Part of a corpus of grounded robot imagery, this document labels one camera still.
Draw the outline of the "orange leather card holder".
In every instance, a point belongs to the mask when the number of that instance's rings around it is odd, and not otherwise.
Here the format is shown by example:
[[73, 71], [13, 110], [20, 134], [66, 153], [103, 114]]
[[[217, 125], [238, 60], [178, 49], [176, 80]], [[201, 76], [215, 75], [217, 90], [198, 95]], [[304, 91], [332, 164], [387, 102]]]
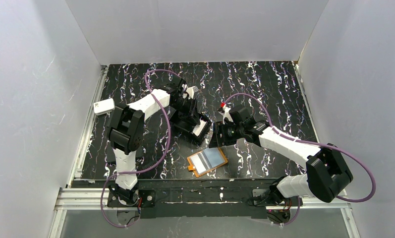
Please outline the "orange leather card holder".
[[228, 160], [220, 148], [206, 148], [187, 158], [187, 169], [199, 178], [225, 164]]

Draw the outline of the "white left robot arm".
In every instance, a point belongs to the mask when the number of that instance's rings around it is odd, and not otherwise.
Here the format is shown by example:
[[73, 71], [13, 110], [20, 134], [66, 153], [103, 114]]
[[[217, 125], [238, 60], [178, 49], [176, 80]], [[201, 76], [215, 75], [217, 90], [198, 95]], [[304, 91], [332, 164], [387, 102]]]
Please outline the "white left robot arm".
[[143, 142], [144, 122], [167, 107], [174, 109], [170, 126], [200, 143], [208, 125], [197, 109], [196, 86], [187, 87], [183, 79], [175, 80], [149, 95], [125, 106], [117, 106], [110, 115], [108, 140], [113, 148], [117, 176], [116, 184], [132, 190], [137, 183], [136, 151]]

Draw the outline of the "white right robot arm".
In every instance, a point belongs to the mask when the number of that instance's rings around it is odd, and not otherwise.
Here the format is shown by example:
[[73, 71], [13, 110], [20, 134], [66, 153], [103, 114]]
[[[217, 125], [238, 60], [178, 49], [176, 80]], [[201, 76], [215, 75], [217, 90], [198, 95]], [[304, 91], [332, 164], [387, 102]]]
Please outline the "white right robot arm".
[[280, 177], [274, 181], [266, 195], [270, 202], [311, 196], [330, 203], [353, 181], [341, 152], [333, 145], [301, 143], [297, 137], [279, 131], [265, 120], [256, 121], [244, 106], [229, 108], [222, 103], [218, 111], [223, 120], [213, 124], [210, 148], [234, 145], [245, 139], [285, 156], [306, 171], [302, 175]]

